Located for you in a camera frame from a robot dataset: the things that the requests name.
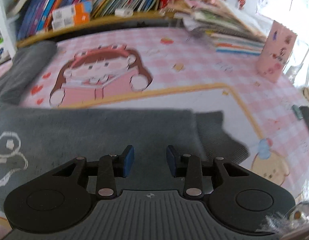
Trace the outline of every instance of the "white shelf side panel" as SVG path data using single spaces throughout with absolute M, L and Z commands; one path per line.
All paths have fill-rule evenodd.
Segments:
M 7 20 L 5 8 L 6 5 L 4 0 L 0 0 L 0 32 L 4 39 L 4 49 L 7 50 L 10 57 L 13 58 L 17 51 L 16 27 L 11 26 L 13 22 Z

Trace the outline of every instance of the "white line drawing on garment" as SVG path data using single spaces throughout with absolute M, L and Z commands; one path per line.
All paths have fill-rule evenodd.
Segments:
M 3 132 L 0 135 L 0 140 L 3 137 L 16 138 L 18 140 L 18 147 L 14 151 L 12 151 L 10 154 L 3 154 L 3 155 L 0 154 L 0 158 L 6 159 L 6 158 L 14 157 L 14 156 L 20 156 L 25 161 L 25 166 L 23 168 L 16 168 L 16 169 L 10 170 L 2 179 L 0 179 L 0 187 L 5 186 L 8 183 L 11 175 L 13 175 L 15 172 L 26 170 L 28 168 L 28 160 L 26 159 L 26 157 L 21 152 L 19 152 L 20 147 L 21 147 L 21 140 L 20 140 L 18 134 L 15 133 L 15 132 Z

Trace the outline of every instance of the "wooden shelf edge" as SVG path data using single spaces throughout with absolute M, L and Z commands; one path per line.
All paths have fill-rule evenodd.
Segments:
M 66 34 L 66 33 L 71 33 L 71 32 L 75 32 L 75 31 L 83 30 L 85 28 L 93 28 L 93 27 L 98 27 L 98 26 L 107 25 L 107 24 L 122 23 L 122 22 L 133 21 L 133 20 L 141 20 L 141 19 L 161 19 L 161 18 L 165 18 L 165 17 L 173 18 L 173 16 L 174 16 L 174 13 L 166 13 L 164 16 L 162 16 L 157 11 L 135 12 L 135 13 L 133 13 L 133 16 L 131 16 L 129 18 L 121 18 L 121 17 L 117 17 L 117 16 L 114 16 L 114 15 L 110 15 L 110 16 L 105 16 L 105 17 L 93 19 L 90 22 L 87 22 L 87 23 L 84 23 L 84 24 L 80 24 L 80 25 L 64 28 L 64 29 L 61 29 L 61 30 L 57 30 L 55 32 L 54 31 L 48 31 L 46 33 L 40 33 L 40 34 L 31 36 L 29 38 L 26 38 L 24 40 L 18 41 L 16 45 L 17 45 L 18 48 L 23 48 L 23 47 L 29 46 L 31 44 L 34 44 L 38 41 L 47 40 L 47 39 L 57 37 L 57 36 L 60 36 L 60 35 Z

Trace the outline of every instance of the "cartoon girl's face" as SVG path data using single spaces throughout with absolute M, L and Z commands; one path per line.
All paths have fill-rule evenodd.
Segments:
M 76 68 L 66 69 L 64 77 L 72 79 L 90 79 L 103 78 L 107 75 L 114 75 L 128 70 L 130 64 L 135 62 L 136 58 L 133 55 L 128 57 L 117 57 L 114 59 L 105 59 L 92 63 L 84 63 Z

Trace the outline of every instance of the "pink checkered tablecloth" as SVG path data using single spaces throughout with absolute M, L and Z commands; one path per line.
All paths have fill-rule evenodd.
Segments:
M 295 197 L 301 192 L 302 184 L 309 178 L 309 131 L 291 110 L 294 104 L 307 104 L 301 93 L 283 76 L 276 84 L 259 76 L 255 70 L 258 57 L 216 53 L 201 41 L 189 38 L 184 29 L 118 30 L 59 42 L 57 55 L 31 85 L 21 106 L 51 107 L 50 94 L 61 68 L 79 51 L 112 44 L 126 44 L 127 49 L 139 53 L 142 65 L 153 78 L 145 91 L 220 82 L 232 87 L 263 136 L 272 139 L 271 149 L 290 166 L 282 186 Z

